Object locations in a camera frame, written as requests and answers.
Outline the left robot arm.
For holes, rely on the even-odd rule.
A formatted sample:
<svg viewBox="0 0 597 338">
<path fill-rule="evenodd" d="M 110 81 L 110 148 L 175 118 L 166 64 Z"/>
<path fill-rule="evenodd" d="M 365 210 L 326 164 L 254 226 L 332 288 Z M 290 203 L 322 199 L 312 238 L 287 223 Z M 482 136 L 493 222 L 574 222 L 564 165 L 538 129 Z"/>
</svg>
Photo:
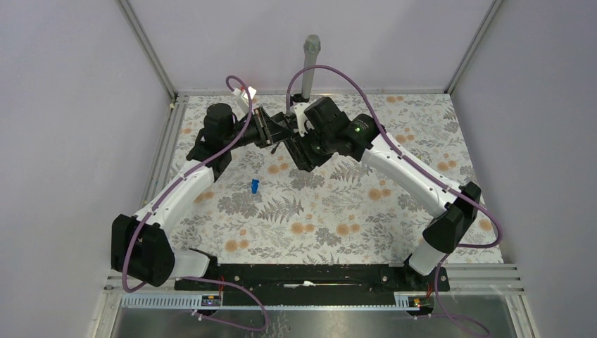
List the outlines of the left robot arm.
<svg viewBox="0 0 597 338">
<path fill-rule="evenodd" d="M 150 202 L 132 216 L 120 214 L 111 230 L 111 268 L 123 279 L 159 287 L 169 278 L 187 278 L 201 289 L 218 282 L 217 268 L 208 254 L 176 249 L 170 234 L 196 197 L 223 174 L 231 151 L 255 144 L 267 147 L 307 133 L 305 104 L 269 116 L 261 107 L 243 105 L 238 118 L 228 104 L 209 106 L 195 144 L 176 176 Z"/>
</svg>

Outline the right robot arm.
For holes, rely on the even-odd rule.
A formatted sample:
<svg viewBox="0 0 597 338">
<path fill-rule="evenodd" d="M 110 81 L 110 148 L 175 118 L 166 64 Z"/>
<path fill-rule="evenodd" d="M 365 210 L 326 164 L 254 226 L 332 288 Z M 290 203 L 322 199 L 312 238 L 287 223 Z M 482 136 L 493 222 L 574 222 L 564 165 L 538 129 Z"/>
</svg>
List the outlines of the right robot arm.
<svg viewBox="0 0 597 338">
<path fill-rule="evenodd" d="M 456 249 L 476 220 L 473 204 L 479 202 L 481 189 L 432 170 L 402 148 L 372 116 L 350 119 L 327 96 L 311 104 L 294 104 L 286 117 L 296 133 L 285 144 L 298 168 L 312 171 L 333 154 L 348 156 L 381 172 L 422 204 L 432 221 L 407 258 L 403 279 L 414 290 L 428 285 L 432 271 Z"/>
</svg>

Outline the black remote control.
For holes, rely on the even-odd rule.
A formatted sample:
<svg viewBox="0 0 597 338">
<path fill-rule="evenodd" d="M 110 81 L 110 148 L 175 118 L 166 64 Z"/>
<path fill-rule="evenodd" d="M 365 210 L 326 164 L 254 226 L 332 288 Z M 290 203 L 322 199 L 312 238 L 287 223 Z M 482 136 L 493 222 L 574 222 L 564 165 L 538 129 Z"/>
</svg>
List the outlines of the black remote control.
<svg viewBox="0 0 597 338">
<path fill-rule="evenodd" d="M 289 154 L 291 154 L 292 156 L 299 156 L 303 154 L 303 148 L 301 146 L 301 141 L 302 141 L 302 136 L 301 133 L 297 130 L 295 132 L 292 133 L 292 135 L 289 135 L 288 138 L 286 138 L 283 143 L 286 147 L 286 150 L 289 152 Z"/>
</svg>

